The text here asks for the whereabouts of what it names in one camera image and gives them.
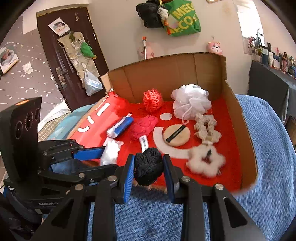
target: fluffy white scrunchie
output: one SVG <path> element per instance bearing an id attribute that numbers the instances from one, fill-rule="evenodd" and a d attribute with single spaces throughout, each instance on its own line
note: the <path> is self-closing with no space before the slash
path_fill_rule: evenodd
<path id="1" fill-rule="evenodd" d="M 204 162 L 202 159 L 206 158 L 208 152 L 211 150 L 209 155 L 210 163 Z M 189 150 L 189 160 L 186 162 L 186 166 L 192 173 L 203 174 L 206 177 L 215 177 L 219 169 L 225 164 L 225 157 L 217 153 L 214 146 L 199 145 L 192 147 Z"/>

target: star pattern wallpaper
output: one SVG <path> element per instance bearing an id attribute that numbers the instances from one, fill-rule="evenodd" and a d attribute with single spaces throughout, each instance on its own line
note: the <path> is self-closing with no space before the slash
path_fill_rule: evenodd
<path id="1" fill-rule="evenodd" d="M 24 99 L 41 96 L 43 119 L 64 98 L 48 66 L 38 30 L 23 34 L 19 17 L 0 46 L 10 47 L 19 61 L 0 80 L 0 111 Z"/>

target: white plastic package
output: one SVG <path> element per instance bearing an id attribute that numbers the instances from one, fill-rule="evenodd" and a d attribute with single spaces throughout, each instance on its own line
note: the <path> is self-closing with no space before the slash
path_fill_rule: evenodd
<path id="1" fill-rule="evenodd" d="M 208 96 L 208 91 L 193 84 L 183 85 L 179 89 L 173 90 L 171 98 L 175 100 L 173 104 L 174 116 L 182 119 L 182 123 L 186 125 L 188 120 L 195 119 L 197 113 L 207 113 L 207 110 L 212 107 Z"/>
<path id="2" fill-rule="evenodd" d="M 116 164 L 119 150 L 120 147 L 114 140 L 108 141 L 101 156 L 100 166 Z"/>
<path id="3" fill-rule="evenodd" d="M 102 83 L 94 74 L 87 69 L 84 71 L 84 84 L 85 91 L 88 96 L 92 96 L 94 93 L 103 89 Z"/>

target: blue textured fabric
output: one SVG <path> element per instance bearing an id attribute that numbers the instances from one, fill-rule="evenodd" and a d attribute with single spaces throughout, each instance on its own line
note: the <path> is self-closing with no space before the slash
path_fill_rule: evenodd
<path id="1" fill-rule="evenodd" d="M 258 165 L 255 187 L 237 196 L 268 241 L 278 241 L 296 215 L 295 167 L 296 154 L 280 119 L 259 98 L 236 95 L 243 109 Z M 90 211 L 89 235 L 94 205 Z M 206 240 L 210 240 L 206 206 Z M 118 241 L 180 240 L 182 205 L 173 205 L 158 191 L 133 187 L 126 205 L 115 205 Z"/>

